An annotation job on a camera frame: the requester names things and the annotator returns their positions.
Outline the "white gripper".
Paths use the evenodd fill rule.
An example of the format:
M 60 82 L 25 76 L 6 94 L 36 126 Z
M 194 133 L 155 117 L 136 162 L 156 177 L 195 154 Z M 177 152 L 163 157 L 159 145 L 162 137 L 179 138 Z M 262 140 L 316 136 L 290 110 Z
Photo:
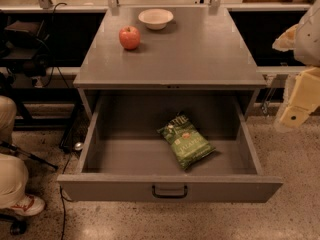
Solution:
M 295 47 L 295 24 L 282 33 L 272 44 L 277 51 L 287 52 Z M 284 106 L 279 122 L 288 128 L 298 128 L 320 106 L 320 68 L 309 67 L 300 72 L 289 99 L 290 106 Z

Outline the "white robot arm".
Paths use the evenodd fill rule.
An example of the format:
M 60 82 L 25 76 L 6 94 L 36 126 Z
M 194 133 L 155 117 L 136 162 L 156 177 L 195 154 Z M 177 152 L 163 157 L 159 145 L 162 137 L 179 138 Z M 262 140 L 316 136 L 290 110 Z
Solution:
M 306 66 L 296 77 L 288 77 L 284 101 L 275 128 L 288 132 L 301 126 L 320 106 L 320 0 L 314 0 L 300 21 L 272 44 L 274 50 L 293 51 L 294 59 Z

